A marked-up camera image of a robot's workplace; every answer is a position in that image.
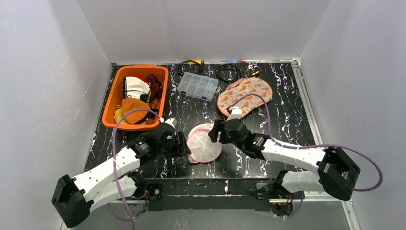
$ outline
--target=oven mitt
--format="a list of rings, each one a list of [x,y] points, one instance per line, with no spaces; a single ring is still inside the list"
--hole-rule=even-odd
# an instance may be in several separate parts
[[[123,111],[123,115],[126,115],[127,113],[135,109],[150,109],[150,108],[147,103],[137,98],[125,98],[122,100],[121,109]],[[153,114],[150,114],[147,111],[138,111],[128,115],[127,117],[125,117],[125,119],[130,124],[139,125],[146,122],[146,120],[150,118],[151,115],[153,116]]]
[[[227,108],[248,93],[258,94],[263,97],[266,102],[272,99],[272,89],[266,81],[259,78],[245,78],[229,85],[226,91],[222,92],[218,97],[217,106],[222,114],[230,116]],[[253,109],[263,104],[260,98],[248,96],[240,101],[237,106],[242,110],[242,116],[244,117]]]

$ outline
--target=cable connector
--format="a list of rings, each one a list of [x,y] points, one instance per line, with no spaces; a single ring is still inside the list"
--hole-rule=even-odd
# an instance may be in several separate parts
[[[200,61],[200,60],[197,60],[195,62],[199,63],[200,65],[204,64],[204,61]],[[196,63],[190,61],[188,64],[189,65],[195,65]]]
[[[231,119],[240,119],[242,117],[242,111],[238,106],[233,106],[230,109],[231,113],[230,116],[227,118],[227,121]]]
[[[251,77],[255,77],[255,76],[257,76],[258,74],[259,74],[259,72],[260,72],[260,70],[257,70],[257,71],[255,71],[255,72],[253,72],[252,74],[251,74],[251,76],[249,76],[250,78]]]

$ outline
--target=gray floor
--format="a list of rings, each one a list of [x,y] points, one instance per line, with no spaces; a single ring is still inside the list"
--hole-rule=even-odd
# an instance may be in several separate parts
[[[123,204],[112,204],[126,217]],[[138,213],[141,205],[133,207]],[[127,229],[131,223],[122,221]],[[304,202],[300,212],[283,220],[253,210],[166,210],[148,212],[136,221],[137,230],[349,230],[341,202]],[[72,230],[120,230],[106,207],[100,207]]]

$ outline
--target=black cable bundle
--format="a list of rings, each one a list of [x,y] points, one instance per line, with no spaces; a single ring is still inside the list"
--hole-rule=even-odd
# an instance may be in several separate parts
[[[232,78],[232,79],[226,79],[224,77],[220,77],[220,72],[224,71],[224,70],[232,70],[236,73],[236,77]],[[220,80],[222,81],[226,81],[226,82],[235,82],[238,79],[241,78],[241,71],[238,69],[238,67],[234,64],[222,64],[219,67],[216,68],[216,70],[214,71],[214,73],[216,74],[216,77],[218,77]]]
[[[188,60],[188,61],[183,61],[183,62],[181,62],[179,65],[178,65],[178,75],[181,77],[181,76],[183,76],[183,74],[184,74],[184,72],[183,72],[183,68],[185,67],[184,65],[185,64],[188,64],[189,62],[192,62],[192,63],[194,63],[194,64],[196,64],[197,66],[198,66],[198,70],[197,70],[197,72],[196,72],[196,74],[201,74],[202,72],[203,72],[203,66],[199,63],[199,62],[197,62],[197,61],[192,61],[192,60]]]

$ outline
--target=pink patterned oven mitt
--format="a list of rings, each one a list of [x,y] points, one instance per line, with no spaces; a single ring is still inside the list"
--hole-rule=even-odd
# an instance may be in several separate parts
[[[272,99],[272,89],[266,81],[259,78],[245,78],[227,86],[226,91],[222,92],[218,97],[217,106],[224,115],[230,116],[227,108],[248,93],[258,94],[262,96],[266,102]],[[245,116],[263,104],[260,98],[248,96],[237,105],[242,110],[242,116]]]

